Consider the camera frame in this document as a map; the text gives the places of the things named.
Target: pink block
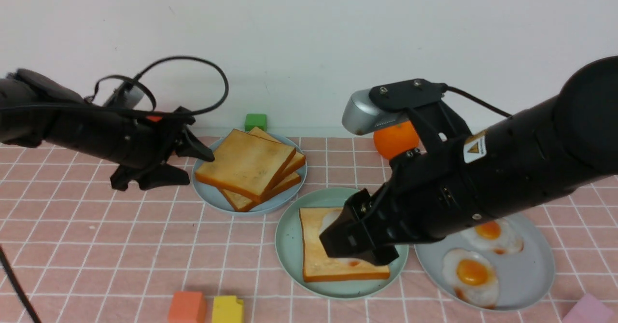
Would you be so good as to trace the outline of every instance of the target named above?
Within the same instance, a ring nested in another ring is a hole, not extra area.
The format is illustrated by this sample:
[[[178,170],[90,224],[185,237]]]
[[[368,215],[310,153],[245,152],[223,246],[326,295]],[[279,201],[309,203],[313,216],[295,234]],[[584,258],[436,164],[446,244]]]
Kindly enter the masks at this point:
[[[607,323],[614,312],[596,297],[585,294],[569,311],[562,323]]]

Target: toast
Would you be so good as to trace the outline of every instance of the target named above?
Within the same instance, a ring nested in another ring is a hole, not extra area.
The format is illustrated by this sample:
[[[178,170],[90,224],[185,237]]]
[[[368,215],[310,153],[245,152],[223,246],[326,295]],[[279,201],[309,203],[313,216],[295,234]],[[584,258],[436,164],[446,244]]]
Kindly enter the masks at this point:
[[[391,276],[388,266],[374,266],[360,259],[329,258],[320,233],[341,213],[340,207],[301,208],[303,232],[303,279],[305,282],[383,280]]]
[[[280,182],[294,154],[295,147],[234,129],[214,150],[214,162],[205,162],[195,171],[195,179],[259,203]]]
[[[269,134],[264,132],[259,127],[254,127],[253,129],[251,129],[251,131],[249,131],[249,134],[258,136],[259,138],[263,138],[265,140],[271,140],[272,142],[281,143],[276,138],[274,138],[273,136],[270,136]],[[287,167],[283,169],[283,172],[281,173],[281,178],[285,179],[285,177],[296,172],[297,169],[300,169],[301,167],[305,166],[305,162],[306,162],[305,156],[299,152],[296,152],[296,154],[294,154],[294,157],[292,157],[292,160],[290,161],[290,163],[287,164]]]
[[[283,193],[284,191],[290,189],[298,183],[300,183],[300,176],[298,175],[298,173],[293,172],[291,175],[285,177],[284,180],[282,180],[274,188],[267,191],[262,196],[262,200],[270,200],[271,198],[274,198],[275,196]],[[250,211],[255,206],[258,206],[258,202],[254,202],[253,200],[251,200],[251,198],[244,197],[243,195],[237,193],[232,193],[231,191],[225,189],[219,189],[219,191],[221,192],[221,194],[223,194],[227,202],[232,205],[232,208],[235,211]]]

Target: grid pattern tablecloth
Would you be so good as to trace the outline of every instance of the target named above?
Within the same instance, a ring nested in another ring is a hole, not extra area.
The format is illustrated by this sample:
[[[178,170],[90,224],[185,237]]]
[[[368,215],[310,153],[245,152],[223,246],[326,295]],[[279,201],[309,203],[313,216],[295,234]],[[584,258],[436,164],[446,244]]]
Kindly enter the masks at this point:
[[[309,163],[299,195],[333,186],[375,191],[390,175],[371,140],[292,140]],[[171,162],[186,169],[194,163]],[[202,291],[209,310],[214,296],[238,295],[246,323],[551,323],[585,292],[618,308],[616,177],[526,211],[554,250],[556,281],[538,305],[493,314],[440,292],[413,249],[400,280],[375,297],[315,297],[291,281],[276,257],[274,231],[284,209],[231,218],[190,186],[115,192],[114,170],[57,147],[0,147],[0,243],[45,323],[164,323],[177,290]],[[0,322],[30,322],[4,276]]]

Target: black robotic arm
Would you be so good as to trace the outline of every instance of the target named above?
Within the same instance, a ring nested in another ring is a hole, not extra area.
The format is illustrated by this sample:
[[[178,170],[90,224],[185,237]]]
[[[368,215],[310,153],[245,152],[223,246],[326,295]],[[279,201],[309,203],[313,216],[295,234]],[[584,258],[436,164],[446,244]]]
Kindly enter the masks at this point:
[[[46,141],[118,163],[110,182],[113,189],[120,191],[128,189],[131,181],[139,183],[142,190],[187,185],[190,183],[188,173],[167,164],[167,161],[172,154],[207,162],[214,160],[212,151],[187,127],[195,122],[193,114],[199,112],[190,112],[183,107],[173,113],[130,109],[141,99],[143,92],[151,98],[154,108],[154,97],[138,79],[156,64],[172,59],[207,63],[220,72],[225,82],[225,94],[218,105],[223,103],[229,88],[225,74],[209,61],[191,56],[161,59],[133,79],[124,76],[104,78],[124,82],[102,107],[91,103],[93,97],[82,98],[37,72],[17,70],[6,79],[0,79],[0,142],[33,148]],[[148,114],[163,118],[152,121],[146,117]]]
[[[475,135],[441,100],[448,90],[460,91],[415,79],[352,95],[342,120],[349,132],[410,120],[427,152],[396,156],[376,193],[347,200],[320,235],[330,257],[389,264],[399,256],[395,244],[440,241],[618,173],[618,56],[581,68],[558,96]]]

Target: plate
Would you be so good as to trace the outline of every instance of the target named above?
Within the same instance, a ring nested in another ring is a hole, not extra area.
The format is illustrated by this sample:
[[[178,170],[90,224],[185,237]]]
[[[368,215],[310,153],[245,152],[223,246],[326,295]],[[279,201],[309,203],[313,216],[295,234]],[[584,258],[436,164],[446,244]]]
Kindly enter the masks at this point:
[[[298,147],[296,143],[292,142],[288,138],[285,138],[284,136],[280,136],[277,134],[271,134],[270,132],[268,134],[276,138],[281,143],[296,147],[296,151],[302,154],[300,147]],[[214,151],[215,149],[219,147],[219,145],[222,142],[223,142],[223,139],[218,140],[212,145],[209,145],[209,148],[212,149],[212,151]],[[251,217],[251,216],[257,216],[257,215],[265,215],[267,213],[280,209],[281,207],[285,205],[286,202],[288,202],[289,200],[291,200],[291,198],[296,196],[296,193],[298,193],[298,191],[300,190],[300,187],[302,187],[303,184],[305,184],[305,178],[307,178],[307,163],[305,162],[305,166],[296,170],[296,173],[300,175],[300,183],[296,184],[290,189],[287,189],[283,193],[276,195],[275,197],[271,198],[267,202],[263,202],[262,204],[255,206],[250,211],[240,212],[240,211],[235,211],[234,208],[232,208],[232,205],[230,205],[230,203],[227,202],[223,194],[219,192],[219,189],[217,189],[214,186],[198,182],[195,179],[195,171],[203,163],[204,163],[203,160],[197,160],[197,162],[195,162],[193,170],[191,171],[191,182],[194,187],[195,193],[197,193],[199,197],[201,197],[204,201],[208,202],[208,204],[210,204],[210,206],[214,207],[215,209],[218,209],[220,211],[223,211],[225,213],[229,213],[232,215],[238,215],[238,216]]]
[[[556,267],[551,247],[541,231],[521,213],[504,219],[523,237],[523,251],[520,253],[498,255],[492,251],[477,250],[460,233],[455,233],[440,242],[417,244],[415,248],[421,266],[442,291],[476,309],[510,312],[536,304],[547,295],[554,283]],[[499,283],[498,301],[494,309],[466,303],[455,296],[454,290],[446,284],[442,277],[442,258],[453,248],[478,252],[493,264]]]
[[[303,232],[298,211],[302,207],[342,207],[357,189],[332,187],[309,193],[296,200],[283,213],[275,231],[275,249],[285,272],[309,292],[321,297],[354,300],[375,295],[391,285],[404,270],[410,247],[396,246],[399,258],[389,264],[391,276],[386,280],[311,282],[303,280]]]

